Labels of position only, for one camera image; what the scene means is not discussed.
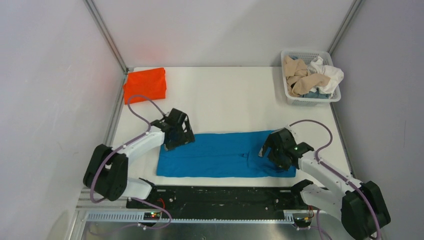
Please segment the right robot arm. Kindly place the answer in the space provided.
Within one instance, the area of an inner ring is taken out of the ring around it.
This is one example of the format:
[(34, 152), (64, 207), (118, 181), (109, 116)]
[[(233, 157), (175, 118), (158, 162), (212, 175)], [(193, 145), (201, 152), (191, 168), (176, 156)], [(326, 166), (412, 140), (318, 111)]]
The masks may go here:
[(321, 158), (312, 146), (297, 143), (287, 128), (271, 132), (258, 155), (267, 157), (278, 168), (294, 167), (318, 180), (322, 187), (307, 179), (295, 184), (291, 188), (291, 204), (297, 209), (309, 205), (323, 210), (339, 220), (355, 240), (380, 239), (381, 229), (392, 221), (376, 183), (362, 182), (342, 173)]

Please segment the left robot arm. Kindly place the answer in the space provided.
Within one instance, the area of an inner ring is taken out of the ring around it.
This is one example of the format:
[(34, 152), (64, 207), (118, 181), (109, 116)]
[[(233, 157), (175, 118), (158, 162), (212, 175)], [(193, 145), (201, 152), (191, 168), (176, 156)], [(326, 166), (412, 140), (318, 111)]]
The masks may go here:
[(145, 208), (152, 208), (158, 201), (157, 193), (152, 191), (153, 184), (129, 177), (130, 165), (154, 148), (172, 151), (194, 141), (188, 115), (173, 108), (161, 119), (150, 122), (145, 133), (121, 146), (98, 145), (82, 182), (90, 188), (91, 195), (97, 193), (104, 200), (115, 201), (121, 197), (138, 199)]

